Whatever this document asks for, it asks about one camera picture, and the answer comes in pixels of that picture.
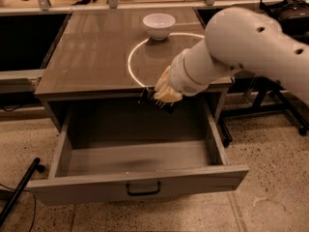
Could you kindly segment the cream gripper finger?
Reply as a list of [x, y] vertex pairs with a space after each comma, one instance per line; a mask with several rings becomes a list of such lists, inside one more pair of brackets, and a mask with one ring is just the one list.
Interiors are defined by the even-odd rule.
[[168, 85], [168, 74], [170, 72], [170, 67], [167, 67], [165, 69], [165, 71], [163, 72], [163, 74], [161, 75], [161, 77], [159, 78], [158, 82], [156, 83], [156, 85], [154, 86], [154, 90], [156, 92], [166, 92], [169, 88]]

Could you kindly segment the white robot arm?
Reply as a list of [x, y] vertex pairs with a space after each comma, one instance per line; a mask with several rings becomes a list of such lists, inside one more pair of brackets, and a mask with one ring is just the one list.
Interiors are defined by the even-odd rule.
[[177, 55], [154, 87], [154, 98], [178, 102], [242, 70], [277, 81], [309, 103], [309, 46], [283, 33], [271, 17], [240, 7], [216, 13], [205, 37]]

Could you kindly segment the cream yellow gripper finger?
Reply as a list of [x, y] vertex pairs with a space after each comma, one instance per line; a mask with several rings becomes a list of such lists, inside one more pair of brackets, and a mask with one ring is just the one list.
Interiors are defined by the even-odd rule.
[[154, 98], [161, 102], [178, 102], [183, 98], [183, 95], [172, 87], [165, 86], [154, 94]]

